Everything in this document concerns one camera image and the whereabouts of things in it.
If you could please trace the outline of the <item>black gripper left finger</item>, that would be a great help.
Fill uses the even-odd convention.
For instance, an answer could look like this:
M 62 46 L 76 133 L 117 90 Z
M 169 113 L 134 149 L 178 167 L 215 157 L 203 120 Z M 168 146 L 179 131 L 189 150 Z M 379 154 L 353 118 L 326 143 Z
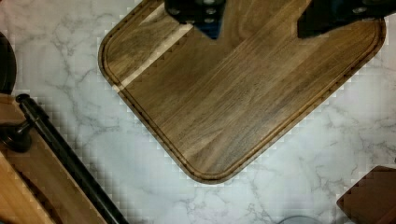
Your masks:
M 211 39 L 219 37 L 226 0 L 164 0 L 165 11 L 181 24 L 192 24 Z

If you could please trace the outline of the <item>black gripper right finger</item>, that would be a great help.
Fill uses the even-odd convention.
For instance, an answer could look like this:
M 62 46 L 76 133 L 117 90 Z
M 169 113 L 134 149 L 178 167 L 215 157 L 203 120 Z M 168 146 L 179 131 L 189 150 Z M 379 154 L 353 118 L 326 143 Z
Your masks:
M 297 20 L 297 36 L 310 38 L 355 21 L 381 19 L 396 11 L 396 0 L 312 0 Z

